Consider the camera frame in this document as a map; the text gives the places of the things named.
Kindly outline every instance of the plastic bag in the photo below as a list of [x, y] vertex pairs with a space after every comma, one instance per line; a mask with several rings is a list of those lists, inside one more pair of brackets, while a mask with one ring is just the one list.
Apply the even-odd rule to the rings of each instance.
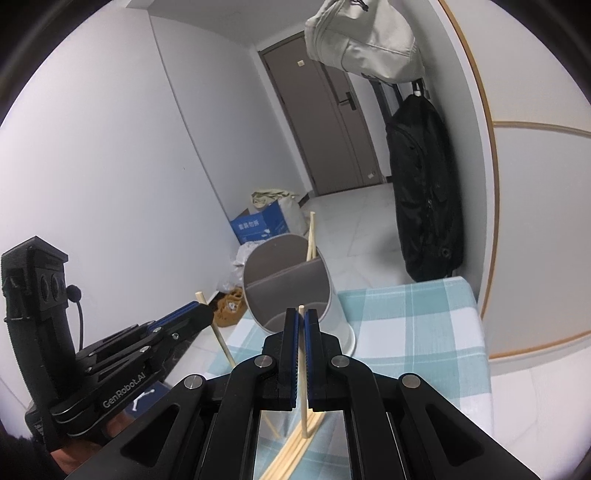
[[242, 244], [236, 253], [236, 260], [232, 262], [232, 270], [228, 277], [217, 285], [217, 289], [224, 293], [230, 293], [236, 287], [243, 286], [244, 264], [252, 251], [266, 240], [246, 242]]

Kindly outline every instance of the door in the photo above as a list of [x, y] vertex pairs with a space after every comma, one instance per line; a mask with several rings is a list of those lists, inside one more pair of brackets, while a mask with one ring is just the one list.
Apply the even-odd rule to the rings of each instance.
[[318, 195], [381, 182], [349, 78], [310, 60], [303, 35], [262, 54]]

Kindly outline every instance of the blue plaid fabric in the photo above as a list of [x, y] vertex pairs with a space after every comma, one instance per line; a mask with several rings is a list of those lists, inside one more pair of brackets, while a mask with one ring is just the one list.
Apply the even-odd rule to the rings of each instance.
[[[472, 290], [461, 277], [390, 288], [339, 293], [353, 327], [353, 357], [374, 372], [399, 377], [413, 372], [433, 386], [481, 429], [492, 434], [492, 396], [482, 324]], [[237, 362], [261, 353], [266, 333], [250, 312], [238, 323], [228, 346]], [[229, 373], [223, 353], [207, 377]], [[261, 423], [255, 478], [275, 458], [299, 413], [268, 412], [285, 438], [275, 439]], [[350, 479], [342, 413], [327, 413], [293, 480]]]

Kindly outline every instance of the blue cardboard box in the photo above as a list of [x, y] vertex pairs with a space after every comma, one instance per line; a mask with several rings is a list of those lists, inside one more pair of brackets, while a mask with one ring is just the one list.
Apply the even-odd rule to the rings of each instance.
[[240, 244], [266, 240], [272, 236], [289, 233], [279, 202], [276, 200], [263, 211], [242, 215], [230, 222]]

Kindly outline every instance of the white wall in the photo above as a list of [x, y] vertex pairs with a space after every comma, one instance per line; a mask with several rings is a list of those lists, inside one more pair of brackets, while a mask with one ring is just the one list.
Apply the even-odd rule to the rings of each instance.
[[493, 120], [591, 131], [583, 92], [533, 33], [490, 0], [446, 1], [478, 64]]
[[[238, 247], [142, 10], [104, 7], [41, 65], [0, 127], [0, 181], [0, 252], [38, 235], [70, 255], [86, 344], [210, 295]], [[27, 404], [4, 322], [0, 352]]]
[[[553, 54], [487, 0], [447, 0], [474, 54], [493, 121], [591, 131], [591, 106]], [[495, 128], [498, 250], [484, 317], [492, 355], [591, 330], [588, 184], [591, 140]]]
[[229, 219], [251, 193], [306, 190], [246, 48], [152, 17], [164, 66], [199, 156]]
[[591, 139], [495, 129], [501, 218], [486, 312], [492, 354], [591, 330]]
[[391, 3], [413, 28], [431, 101], [450, 134], [465, 223], [464, 263], [459, 274], [478, 298], [488, 276], [494, 219], [491, 144], [478, 86], [460, 40], [437, 0]]

